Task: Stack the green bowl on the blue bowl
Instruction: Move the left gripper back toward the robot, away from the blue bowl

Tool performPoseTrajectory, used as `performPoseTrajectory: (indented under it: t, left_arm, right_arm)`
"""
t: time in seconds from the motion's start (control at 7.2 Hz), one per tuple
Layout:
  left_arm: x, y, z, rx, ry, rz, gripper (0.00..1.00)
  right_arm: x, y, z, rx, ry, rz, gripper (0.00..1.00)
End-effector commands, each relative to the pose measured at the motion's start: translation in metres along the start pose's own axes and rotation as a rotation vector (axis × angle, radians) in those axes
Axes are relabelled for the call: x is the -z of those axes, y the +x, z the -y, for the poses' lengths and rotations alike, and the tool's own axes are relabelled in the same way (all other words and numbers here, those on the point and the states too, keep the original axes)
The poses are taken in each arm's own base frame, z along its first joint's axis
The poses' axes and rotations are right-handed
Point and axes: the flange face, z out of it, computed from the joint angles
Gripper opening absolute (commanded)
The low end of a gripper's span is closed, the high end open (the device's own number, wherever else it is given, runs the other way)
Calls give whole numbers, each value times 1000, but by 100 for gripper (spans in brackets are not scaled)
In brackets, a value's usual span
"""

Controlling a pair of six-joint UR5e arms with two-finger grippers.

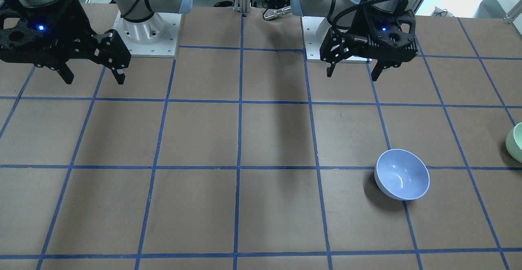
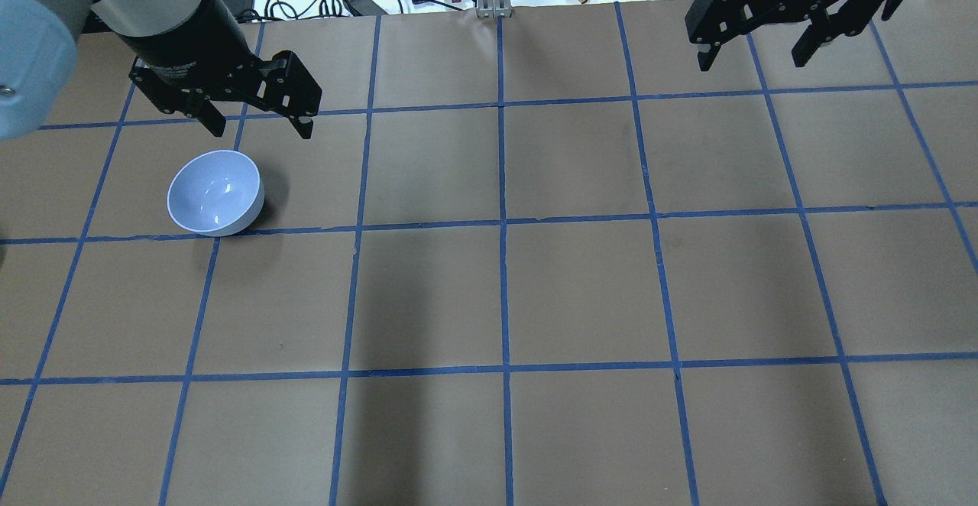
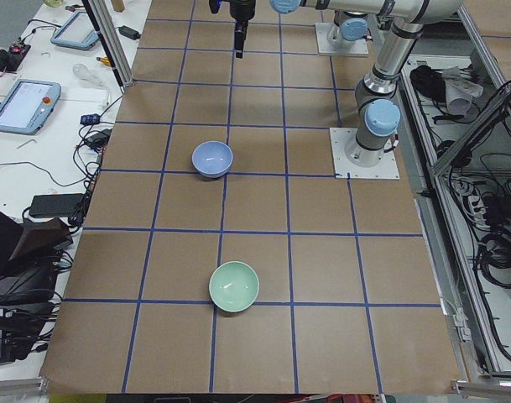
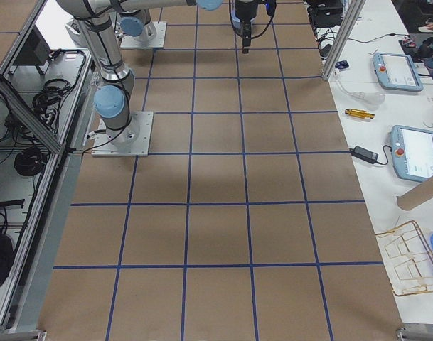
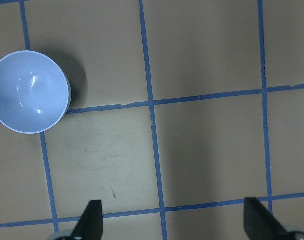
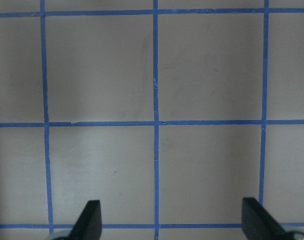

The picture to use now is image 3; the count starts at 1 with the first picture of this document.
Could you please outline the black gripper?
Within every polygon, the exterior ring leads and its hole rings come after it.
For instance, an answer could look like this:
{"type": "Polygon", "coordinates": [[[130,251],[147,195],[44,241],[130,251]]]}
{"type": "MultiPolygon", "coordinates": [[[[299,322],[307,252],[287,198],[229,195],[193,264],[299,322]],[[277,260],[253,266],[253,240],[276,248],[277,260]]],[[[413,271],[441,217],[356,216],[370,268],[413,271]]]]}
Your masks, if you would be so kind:
{"type": "Polygon", "coordinates": [[[244,45],[248,31],[248,21],[255,15],[255,0],[230,0],[229,13],[237,22],[234,29],[235,57],[243,58],[244,45]]]}

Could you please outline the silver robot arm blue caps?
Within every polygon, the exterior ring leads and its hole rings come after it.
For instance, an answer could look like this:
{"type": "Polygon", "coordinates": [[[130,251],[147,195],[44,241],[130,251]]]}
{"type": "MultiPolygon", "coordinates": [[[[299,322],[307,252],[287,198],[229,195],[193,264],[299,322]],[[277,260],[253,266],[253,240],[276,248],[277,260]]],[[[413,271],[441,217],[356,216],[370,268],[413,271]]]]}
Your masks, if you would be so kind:
{"type": "Polygon", "coordinates": [[[357,84],[359,127],[345,147],[346,157],[362,167],[382,159],[385,144],[396,134],[401,113],[392,101],[400,72],[423,27],[450,17],[460,1],[272,1],[272,9],[287,14],[297,8],[331,9],[389,16],[394,19],[375,64],[357,84]]]}

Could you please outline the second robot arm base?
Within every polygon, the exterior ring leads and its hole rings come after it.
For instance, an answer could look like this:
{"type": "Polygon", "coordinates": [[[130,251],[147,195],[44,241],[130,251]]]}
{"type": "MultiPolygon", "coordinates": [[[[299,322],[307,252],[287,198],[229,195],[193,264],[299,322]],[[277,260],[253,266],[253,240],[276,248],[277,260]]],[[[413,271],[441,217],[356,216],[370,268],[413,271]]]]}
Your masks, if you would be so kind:
{"type": "Polygon", "coordinates": [[[366,13],[336,10],[333,23],[339,28],[343,39],[355,41],[368,35],[368,15],[366,13]]]}

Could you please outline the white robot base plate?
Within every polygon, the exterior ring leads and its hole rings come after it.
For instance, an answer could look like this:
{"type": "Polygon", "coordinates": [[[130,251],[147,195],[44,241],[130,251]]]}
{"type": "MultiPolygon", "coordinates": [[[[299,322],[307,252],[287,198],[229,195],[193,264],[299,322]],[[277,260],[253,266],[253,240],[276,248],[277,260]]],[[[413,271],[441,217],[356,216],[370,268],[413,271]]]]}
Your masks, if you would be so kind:
{"type": "Polygon", "coordinates": [[[362,149],[355,128],[330,128],[334,176],[337,179],[398,180],[399,169],[388,140],[379,151],[362,149]]]}

